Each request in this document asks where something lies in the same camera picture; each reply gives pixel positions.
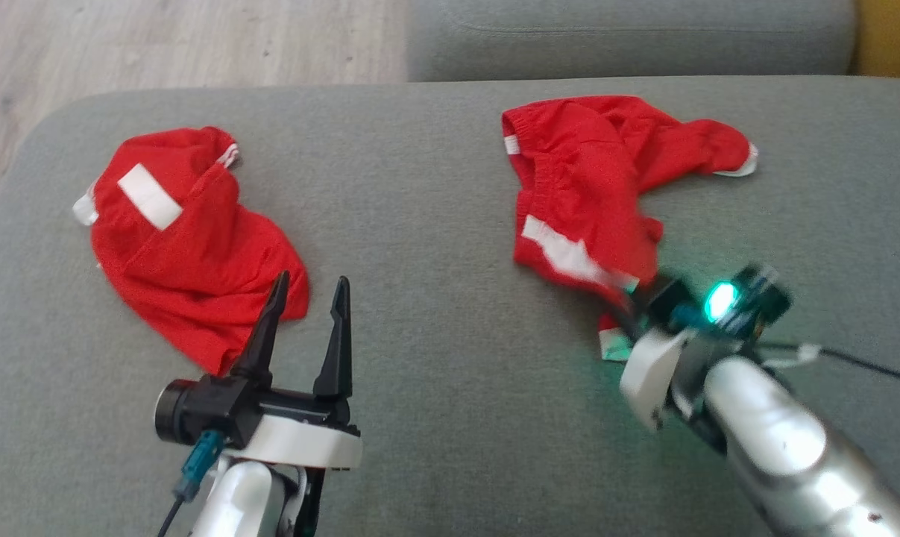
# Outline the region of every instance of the black cable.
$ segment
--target black cable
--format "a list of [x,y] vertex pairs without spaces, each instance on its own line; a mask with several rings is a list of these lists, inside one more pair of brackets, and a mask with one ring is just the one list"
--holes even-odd
[[[758,349],[773,349],[777,351],[798,351],[801,345],[796,343],[776,343],[770,341],[759,342],[756,345]],[[836,358],[838,360],[844,361],[848,364],[855,365],[857,367],[864,368],[866,370],[874,371],[875,373],[885,374],[887,377],[893,377],[897,380],[900,380],[900,371],[894,371],[888,367],[883,367],[882,365],[877,365],[875,363],[870,363],[869,361],[862,360],[861,358],[854,357],[851,354],[844,353],[844,351],[838,351],[835,349],[829,349],[828,347],[821,347],[821,354],[824,354],[826,357]]]
[[174,516],[177,515],[177,510],[181,509],[182,503],[184,503],[184,496],[177,496],[174,498],[174,505],[171,506],[171,510],[168,511],[168,516],[164,517],[164,524],[161,524],[161,530],[157,531],[157,537],[164,537],[168,532],[168,528],[171,527],[171,521],[173,521]]

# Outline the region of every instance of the white stripe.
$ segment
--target white stripe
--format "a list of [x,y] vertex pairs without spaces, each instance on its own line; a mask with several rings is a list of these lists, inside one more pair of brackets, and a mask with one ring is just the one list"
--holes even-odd
[[538,244],[554,271],[607,288],[635,290],[638,279],[620,271],[607,272],[599,266],[585,249],[585,242],[570,241],[548,224],[532,215],[526,217],[522,236]]
[[154,176],[137,163],[122,179],[119,188],[154,227],[164,231],[181,214],[181,205],[169,196]]
[[734,171],[715,172],[715,174],[723,175],[725,177],[745,177],[746,175],[754,173],[754,170],[756,170],[757,167],[758,149],[753,143],[749,142],[749,157],[745,159],[745,163],[742,163],[742,166]]
[[503,137],[503,143],[506,144],[507,155],[519,154],[519,140],[517,139],[517,137],[515,137],[515,135]]
[[232,143],[224,150],[224,153],[218,157],[218,162],[224,164],[224,167],[231,167],[231,163],[238,157],[238,144]]

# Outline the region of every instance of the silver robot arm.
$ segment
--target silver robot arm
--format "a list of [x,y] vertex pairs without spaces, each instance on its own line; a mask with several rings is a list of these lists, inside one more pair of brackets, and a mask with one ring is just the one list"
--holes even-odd
[[314,470],[360,466],[363,442],[340,429],[265,415],[245,449],[218,458],[214,485],[190,537],[293,537]]
[[777,535],[900,537],[900,497],[849,439],[737,341],[651,329],[636,341],[620,388],[649,429],[674,412],[716,450]]
[[677,415],[725,455],[777,535],[900,537],[900,497],[756,351],[763,329],[790,308],[776,281],[769,266],[750,265],[699,303],[684,281],[658,276],[634,296],[647,332],[628,310],[614,312],[635,341],[620,390],[649,429]]
[[900,497],[860,449],[743,357],[705,377],[726,459],[774,533],[900,537]]

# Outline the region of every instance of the gray fabric upholstery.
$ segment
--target gray fabric upholstery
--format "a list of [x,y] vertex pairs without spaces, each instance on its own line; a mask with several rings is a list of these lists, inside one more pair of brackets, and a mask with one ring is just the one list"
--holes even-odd
[[412,81],[840,75],[852,0],[412,0]]
[[[649,434],[597,360],[599,303],[512,264],[518,181],[500,113],[641,95],[747,133],[746,179],[644,198],[661,262],[699,286],[749,260],[795,297],[771,339],[900,369],[900,81],[624,78],[195,89],[79,101],[28,137],[0,200],[0,535],[154,534],[187,449],[154,399],[198,370],[116,297],[70,207],[126,137],[213,123],[242,144],[242,200],[309,266],[280,329],[278,386],[308,389],[336,278],[353,295],[365,461],[328,477],[319,535],[766,535],[718,456]],[[900,491],[900,384],[822,363],[790,374]],[[197,506],[185,507],[184,535]]]

